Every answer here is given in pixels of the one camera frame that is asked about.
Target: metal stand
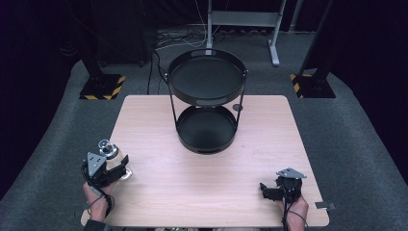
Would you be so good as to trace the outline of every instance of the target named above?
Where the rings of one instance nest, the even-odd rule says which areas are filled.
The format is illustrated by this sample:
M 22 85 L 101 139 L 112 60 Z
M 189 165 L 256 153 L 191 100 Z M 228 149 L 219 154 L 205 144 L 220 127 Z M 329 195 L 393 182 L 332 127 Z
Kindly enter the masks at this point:
M 120 91 L 121 85 L 125 80 L 120 74 L 104 74 L 100 69 L 93 52 L 90 49 L 89 42 L 83 33 L 83 28 L 75 17 L 72 7 L 66 3 L 69 8 L 68 18 L 71 24 L 71 36 L 75 41 L 76 48 L 89 73 L 89 79 L 81 90 L 81 99 L 114 99 Z
M 324 12 L 324 15 L 321 19 L 318 32 L 312 42 L 312 45 L 306 55 L 306 58 L 302 64 L 297 75 L 292 74 L 291 80 L 293 83 L 294 91 L 296 92 L 297 97 L 299 98 L 336 98 L 335 93 L 331 89 L 326 78 L 330 72 L 330 69 L 333 63 L 336 61 L 336 58 L 339 54 L 340 48 L 343 46 L 345 41 L 344 38 L 336 38 L 333 42 L 336 44 L 335 49 L 327 51 L 328 55 L 325 59 L 322 66 L 318 67 L 316 72 L 313 75 L 303 74 L 308 62 L 310 60 L 311 54 L 314 51 L 315 45 L 321 33 L 322 25 L 324 24 L 326 17 L 331 9 L 333 0 L 330 0 L 328 6 Z
M 279 58 L 276 51 L 276 40 L 280 25 L 282 22 L 283 11 L 286 0 L 282 0 L 278 13 L 253 13 L 253 12 L 220 12 L 213 11 L 212 0 L 208 0 L 208 39 L 207 48 L 213 48 L 213 24 L 215 25 L 233 25 L 233 26 L 260 26 L 274 27 L 273 37 L 268 40 L 268 47 L 272 57 L 272 64 L 279 66 Z

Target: two-tier stand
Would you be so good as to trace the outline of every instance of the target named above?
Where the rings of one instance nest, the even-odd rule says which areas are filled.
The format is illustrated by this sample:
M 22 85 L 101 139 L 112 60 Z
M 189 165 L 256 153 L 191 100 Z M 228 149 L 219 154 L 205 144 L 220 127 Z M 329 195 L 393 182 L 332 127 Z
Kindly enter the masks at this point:
M 168 89 L 181 143 L 199 154 L 214 154 L 234 140 L 242 110 L 247 70 L 236 56 L 221 50 L 186 52 L 168 68 Z M 190 104 L 177 118 L 172 95 Z M 222 105 L 241 96 L 235 117 Z

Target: black curtain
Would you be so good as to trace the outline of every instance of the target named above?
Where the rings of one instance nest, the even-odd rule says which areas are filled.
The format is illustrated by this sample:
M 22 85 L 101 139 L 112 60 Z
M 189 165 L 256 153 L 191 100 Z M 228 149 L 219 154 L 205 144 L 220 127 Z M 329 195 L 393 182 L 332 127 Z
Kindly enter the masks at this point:
M 1 2 L 0 198 L 47 130 L 70 69 L 78 61 L 62 55 L 65 32 L 60 9 L 58 1 Z
M 344 81 L 408 182 L 408 2 L 334 0 L 307 68 Z

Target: human hand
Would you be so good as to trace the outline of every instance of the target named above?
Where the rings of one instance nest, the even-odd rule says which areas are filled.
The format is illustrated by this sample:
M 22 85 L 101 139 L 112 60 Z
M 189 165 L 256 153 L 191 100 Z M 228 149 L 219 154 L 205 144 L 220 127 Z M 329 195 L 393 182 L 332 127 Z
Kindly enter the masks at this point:
M 111 194 L 114 190 L 117 181 L 111 183 L 109 186 L 102 188 L 102 191 L 106 194 Z M 89 204 L 90 219 L 103 222 L 106 216 L 106 210 L 108 209 L 108 202 L 103 195 L 96 194 L 88 185 L 87 182 L 82 186 L 85 196 L 87 197 L 87 203 Z
M 277 201 L 278 206 L 282 212 L 285 213 L 285 204 L 283 201 Z M 303 231 L 305 229 L 307 212 L 309 204 L 301 195 L 296 202 L 294 202 L 288 212 L 287 223 L 290 231 Z

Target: wooden table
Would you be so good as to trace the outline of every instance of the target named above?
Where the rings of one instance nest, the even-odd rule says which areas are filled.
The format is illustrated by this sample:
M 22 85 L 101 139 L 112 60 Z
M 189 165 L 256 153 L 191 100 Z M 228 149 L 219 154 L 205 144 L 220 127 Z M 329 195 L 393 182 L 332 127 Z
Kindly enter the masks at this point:
M 238 100 L 224 105 L 231 112 Z M 188 105 L 175 98 L 179 115 Z M 259 183 L 276 186 L 276 171 L 292 167 L 307 175 L 302 193 L 310 204 L 309 226 L 325 226 L 322 201 L 293 114 L 284 96 L 245 95 L 236 137 L 214 155 L 190 152 L 180 143 L 165 95 L 124 100 L 111 142 L 129 155 L 133 176 L 114 190 L 106 219 L 126 227 L 277 227 L 281 212 L 263 199 Z M 89 215 L 83 213 L 85 224 Z

